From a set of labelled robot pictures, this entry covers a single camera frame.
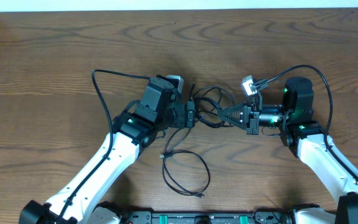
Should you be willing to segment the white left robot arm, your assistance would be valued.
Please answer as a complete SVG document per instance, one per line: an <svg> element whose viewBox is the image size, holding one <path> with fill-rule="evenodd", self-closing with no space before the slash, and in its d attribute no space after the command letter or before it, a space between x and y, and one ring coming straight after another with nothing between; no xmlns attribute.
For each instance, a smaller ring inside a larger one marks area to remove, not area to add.
<svg viewBox="0 0 358 224"><path fill-rule="evenodd" d="M183 103L184 80L176 75L148 79L141 100L115 118L101 147L77 175L43 205L31 200L19 223L91 223L97 204L115 180L167 128L192 128L194 103Z"/></svg>

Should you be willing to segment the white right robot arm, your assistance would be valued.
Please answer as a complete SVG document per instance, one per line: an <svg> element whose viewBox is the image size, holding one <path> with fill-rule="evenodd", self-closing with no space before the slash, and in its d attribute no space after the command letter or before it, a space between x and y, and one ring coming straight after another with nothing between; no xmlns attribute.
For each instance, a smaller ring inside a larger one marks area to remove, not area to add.
<svg viewBox="0 0 358 224"><path fill-rule="evenodd" d="M298 205L278 218L279 223L358 223L358 169L336 147L332 137L313 119L313 84L303 77L289 78L280 105L263 105L263 80L251 76L242 81L248 101L224 108L218 118L257 135L259 127L278 128L280 139L306 164L327 188L336 214L318 205Z"/></svg>

